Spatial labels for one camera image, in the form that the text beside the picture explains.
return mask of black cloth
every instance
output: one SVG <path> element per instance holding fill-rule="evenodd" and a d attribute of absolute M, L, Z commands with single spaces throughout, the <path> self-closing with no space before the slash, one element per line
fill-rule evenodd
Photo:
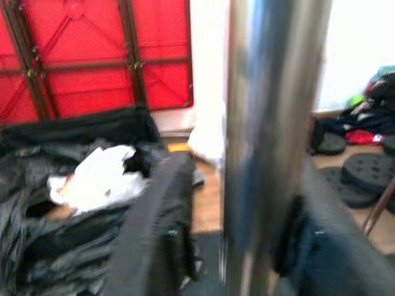
<path fill-rule="evenodd" d="M 163 189 L 149 191 L 150 185 L 147 188 L 155 196 L 159 212 L 144 207 L 142 210 L 139 203 L 146 202 L 143 193 L 131 202 L 63 220 L 42 218 L 54 206 L 46 188 L 49 175 L 67 175 L 95 148 L 118 144 L 139 147 L 143 164 L 148 165 L 135 166 L 134 170 L 146 170 L 152 185 Z M 160 265 L 141 270 L 144 274 L 139 276 L 149 279 L 156 273 L 149 282 L 156 286 L 169 278 L 193 275 L 187 262 L 192 258 L 188 252 L 192 246 L 188 234 L 194 162 L 189 154 L 173 156 L 175 159 L 162 145 L 153 119 L 142 107 L 6 126 L 0 132 L 0 294 L 97 295 L 108 274 L 109 258 L 118 252 L 120 229 L 126 217 L 133 220 L 134 215 L 152 222 L 143 223 L 142 229 L 150 229 L 150 235 L 154 236 L 149 245 L 142 239 L 133 241 L 134 247 L 144 250 L 145 259 L 161 260 Z M 164 190 L 173 181 L 176 186 Z M 180 227 L 184 242 L 178 249 L 163 244 L 164 237 L 174 227 Z M 185 254 L 183 258 L 174 254 L 179 250 Z M 174 264 L 179 266 L 177 271 L 172 269 Z M 173 287 L 175 282 L 168 282 Z M 152 294 L 142 291 L 134 295 Z"/>
<path fill-rule="evenodd" d="M 372 245 L 334 192 L 305 163 L 301 202 L 284 234 L 276 270 L 296 295 L 394 295 L 395 267 Z"/>
<path fill-rule="evenodd" d="M 374 107 L 358 115 L 345 110 L 338 118 L 322 118 L 320 123 L 326 131 L 345 136 L 346 132 L 366 130 L 375 134 L 395 134 L 395 112 L 386 106 Z"/>

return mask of metal pole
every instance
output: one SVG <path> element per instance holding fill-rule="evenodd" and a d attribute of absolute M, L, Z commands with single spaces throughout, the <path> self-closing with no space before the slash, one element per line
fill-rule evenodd
<path fill-rule="evenodd" d="M 227 295 L 266 295 L 306 154 L 330 0 L 232 0 L 225 163 Z"/>

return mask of floor mat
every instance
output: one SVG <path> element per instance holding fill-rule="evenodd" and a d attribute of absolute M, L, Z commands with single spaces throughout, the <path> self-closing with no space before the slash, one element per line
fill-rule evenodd
<path fill-rule="evenodd" d="M 218 273 L 218 258 L 220 233 L 208 232 L 195 236 L 196 245 L 204 259 L 204 269 L 200 279 L 191 281 L 181 291 L 181 296 L 222 296 L 225 289 L 220 285 Z"/>

